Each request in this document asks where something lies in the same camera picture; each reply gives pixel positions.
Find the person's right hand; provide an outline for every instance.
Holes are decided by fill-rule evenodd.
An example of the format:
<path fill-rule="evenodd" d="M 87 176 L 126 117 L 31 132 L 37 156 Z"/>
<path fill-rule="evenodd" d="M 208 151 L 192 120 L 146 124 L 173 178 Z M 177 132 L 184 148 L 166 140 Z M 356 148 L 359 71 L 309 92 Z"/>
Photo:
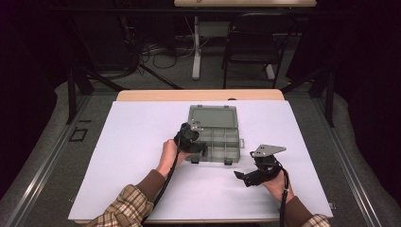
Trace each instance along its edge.
<path fill-rule="evenodd" d="M 277 201 L 281 201 L 284 192 L 284 172 L 281 170 L 276 178 L 262 183 Z M 292 190 L 291 182 L 288 183 L 288 194 L 286 203 L 294 198 L 294 191 Z"/>

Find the gray plastic case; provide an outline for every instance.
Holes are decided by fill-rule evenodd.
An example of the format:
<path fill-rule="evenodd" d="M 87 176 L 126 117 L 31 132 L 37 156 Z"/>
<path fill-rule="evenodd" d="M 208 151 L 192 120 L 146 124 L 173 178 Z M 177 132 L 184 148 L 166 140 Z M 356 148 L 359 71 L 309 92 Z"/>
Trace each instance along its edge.
<path fill-rule="evenodd" d="M 205 142 L 207 151 L 192 155 L 187 160 L 191 160 L 192 163 L 220 162 L 225 165 L 239 161 L 236 107 L 193 105 L 189 110 L 188 123 L 192 120 L 203 128 L 196 142 Z"/>

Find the plaid sleeve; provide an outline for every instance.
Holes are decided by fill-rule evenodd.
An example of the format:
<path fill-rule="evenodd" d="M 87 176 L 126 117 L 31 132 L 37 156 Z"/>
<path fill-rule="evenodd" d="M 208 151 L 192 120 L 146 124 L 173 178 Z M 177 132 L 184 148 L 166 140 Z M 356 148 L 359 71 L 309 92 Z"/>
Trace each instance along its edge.
<path fill-rule="evenodd" d="M 141 226 L 142 219 L 149 215 L 153 203 L 134 185 L 123 188 L 117 199 L 107 207 L 103 215 L 93 219 L 86 226 Z"/>
<path fill-rule="evenodd" d="M 327 217 L 324 215 L 314 215 L 310 218 L 303 227 L 330 227 Z"/>

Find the brown cuff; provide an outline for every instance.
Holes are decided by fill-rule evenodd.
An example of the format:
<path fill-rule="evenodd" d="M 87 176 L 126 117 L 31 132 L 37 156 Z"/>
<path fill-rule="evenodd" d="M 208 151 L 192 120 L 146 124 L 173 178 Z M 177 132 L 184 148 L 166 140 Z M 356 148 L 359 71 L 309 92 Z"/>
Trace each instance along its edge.
<path fill-rule="evenodd" d="M 162 189 L 165 184 L 165 177 L 162 176 L 158 171 L 152 169 L 150 173 L 136 185 L 139 190 L 147 197 L 148 201 L 153 201 L 157 192 Z"/>
<path fill-rule="evenodd" d="M 284 220 L 288 227 L 302 226 L 312 217 L 312 214 L 306 209 L 298 197 L 295 196 L 292 200 L 287 202 Z"/>

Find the person's left hand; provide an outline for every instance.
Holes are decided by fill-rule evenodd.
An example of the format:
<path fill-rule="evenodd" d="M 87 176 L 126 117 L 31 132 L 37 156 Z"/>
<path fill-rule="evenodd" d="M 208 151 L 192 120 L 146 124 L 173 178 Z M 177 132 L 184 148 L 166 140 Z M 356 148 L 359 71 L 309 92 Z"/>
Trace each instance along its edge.
<path fill-rule="evenodd" d="M 163 143 L 163 152 L 160 157 L 159 165 L 156 167 L 156 170 L 160 172 L 165 178 L 168 175 L 171 167 L 173 166 L 175 157 L 177 154 L 177 145 L 174 143 L 174 140 L 169 139 Z M 176 167 L 180 165 L 180 163 L 188 156 L 192 155 L 192 153 L 186 153 L 181 151 L 178 155 L 178 160 Z"/>

